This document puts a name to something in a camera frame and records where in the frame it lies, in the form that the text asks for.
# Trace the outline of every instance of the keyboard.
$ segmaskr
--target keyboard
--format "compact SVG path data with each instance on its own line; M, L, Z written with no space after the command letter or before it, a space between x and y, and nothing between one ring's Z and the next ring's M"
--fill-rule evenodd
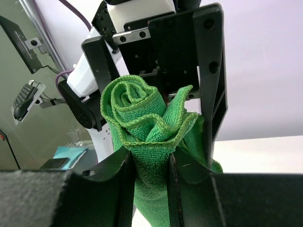
M37 92L37 88L29 84L25 84L14 101L14 118L21 119L27 113L27 108L30 106Z

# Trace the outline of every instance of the white wall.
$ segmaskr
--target white wall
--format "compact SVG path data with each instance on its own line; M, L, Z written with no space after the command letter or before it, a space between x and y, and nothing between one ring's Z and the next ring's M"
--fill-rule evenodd
M60 2L36 1L71 67L80 57L86 27ZM69 1L89 21L101 2ZM218 140L303 135L303 1L218 2L224 10L229 104Z

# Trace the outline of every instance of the green cloth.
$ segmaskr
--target green cloth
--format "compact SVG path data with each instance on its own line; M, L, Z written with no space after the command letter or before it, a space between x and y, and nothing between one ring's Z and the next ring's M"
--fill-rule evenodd
M122 76L101 96L101 113L109 124L114 150L125 146L134 157L134 204L153 227L170 226L165 176L176 146L206 165L201 144L203 117L184 108L191 89L181 88L166 106L156 87L139 76ZM215 161L212 170L222 172Z

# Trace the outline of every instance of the black mouse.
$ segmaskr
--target black mouse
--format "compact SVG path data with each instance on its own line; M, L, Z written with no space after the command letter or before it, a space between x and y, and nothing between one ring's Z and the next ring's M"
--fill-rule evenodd
M32 103L32 101L33 99L24 100L22 103L20 103L20 105L18 105L14 109L14 118L16 120L22 119L25 116L25 114L27 114L27 109L29 105Z

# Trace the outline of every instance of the purple cable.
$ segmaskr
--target purple cable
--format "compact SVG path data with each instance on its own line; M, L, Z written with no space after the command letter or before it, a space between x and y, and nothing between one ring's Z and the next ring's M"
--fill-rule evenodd
M91 30L91 24L88 22L88 20L72 5L70 4L67 0L59 0L63 5L65 5L70 11L72 11L74 14L76 14L77 17L80 18L80 20L83 21L83 23L86 25L88 30Z
M74 71L74 69L66 70L66 71L60 72L60 73L56 76L55 84L56 84L56 88L57 88L57 90L58 90L58 92L59 92L59 94L60 94L61 96L62 96L62 94L61 94L61 92L60 92L60 90L59 90L59 87L58 87L58 85L59 85L59 78L62 77L64 74L69 74L69 73L71 73L71 72L73 72L73 71Z

